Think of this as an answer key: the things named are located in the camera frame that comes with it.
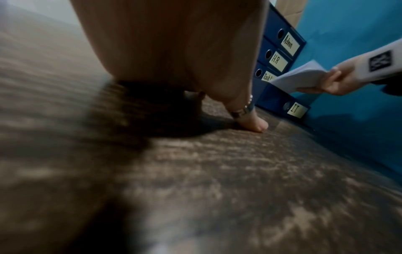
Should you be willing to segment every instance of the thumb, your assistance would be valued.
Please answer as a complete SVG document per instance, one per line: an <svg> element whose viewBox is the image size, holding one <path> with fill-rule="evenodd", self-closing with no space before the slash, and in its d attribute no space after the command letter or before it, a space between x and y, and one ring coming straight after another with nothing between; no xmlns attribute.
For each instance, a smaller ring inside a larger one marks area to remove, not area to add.
<svg viewBox="0 0 402 254"><path fill-rule="evenodd" d="M252 83L250 82L247 89L243 90L235 99L224 103L225 108L229 112L234 112L241 110L248 105L251 96L251 86ZM255 108L249 114L237 118L235 121L238 122L243 128L250 131L262 132L268 128L268 123L258 117Z"/></svg>

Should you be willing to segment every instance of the table surface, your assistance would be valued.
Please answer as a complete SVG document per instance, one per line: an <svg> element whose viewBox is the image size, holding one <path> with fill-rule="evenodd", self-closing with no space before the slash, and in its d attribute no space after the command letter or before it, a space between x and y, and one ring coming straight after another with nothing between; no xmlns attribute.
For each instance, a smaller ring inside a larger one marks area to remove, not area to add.
<svg viewBox="0 0 402 254"><path fill-rule="evenodd" d="M260 111L117 84L79 27L1 6L0 253L400 253L392 180Z"/></svg>

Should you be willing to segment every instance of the yellow label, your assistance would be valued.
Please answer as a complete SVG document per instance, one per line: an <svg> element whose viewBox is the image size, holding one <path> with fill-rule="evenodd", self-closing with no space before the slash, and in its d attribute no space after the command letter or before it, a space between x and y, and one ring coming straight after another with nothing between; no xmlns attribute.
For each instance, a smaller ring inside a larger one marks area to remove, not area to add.
<svg viewBox="0 0 402 254"><path fill-rule="evenodd" d="M296 116L297 118L302 118L307 110L309 109L295 102L293 106L289 109L288 114Z"/></svg>
<svg viewBox="0 0 402 254"><path fill-rule="evenodd" d="M281 45L292 55L296 54L300 47L300 44L293 38L290 33L287 33L285 39L283 39Z"/></svg>
<svg viewBox="0 0 402 254"><path fill-rule="evenodd" d="M281 72L285 69L286 65L288 65L288 61L286 61L277 51L273 54L269 63Z"/></svg>
<svg viewBox="0 0 402 254"><path fill-rule="evenodd" d="M265 71L265 74L263 75L263 78L261 80L265 81L265 82L270 82L271 80L274 80L276 78L277 78L277 76L275 76L274 74L272 74L268 71Z"/></svg>

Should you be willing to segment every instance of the white paper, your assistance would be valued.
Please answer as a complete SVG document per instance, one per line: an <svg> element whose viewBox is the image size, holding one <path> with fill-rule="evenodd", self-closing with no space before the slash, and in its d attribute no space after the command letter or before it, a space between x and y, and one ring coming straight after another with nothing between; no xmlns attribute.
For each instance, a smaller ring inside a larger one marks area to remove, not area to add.
<svg viewBox="0 0 402 254"><path fill-rule="evenodd" d="M315 87L327 71L316 61L312 60L290 72L282 74L270 83L290 94L296 92L298 87Z"/></svg>

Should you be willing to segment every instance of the blue wall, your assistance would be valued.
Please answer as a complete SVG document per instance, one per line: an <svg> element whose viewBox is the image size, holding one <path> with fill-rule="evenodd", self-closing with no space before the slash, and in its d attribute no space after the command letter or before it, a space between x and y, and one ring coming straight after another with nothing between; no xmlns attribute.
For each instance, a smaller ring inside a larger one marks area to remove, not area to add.
<svg viewBox="0 0 402 254"><path fill-rule="evenodd" d="M298 32L307 45L293 68L324 68L402 37L402 0L309 0ZM292 94L311 105L304 123L402 173L402 97L367 85L337 97Z"/></svg>

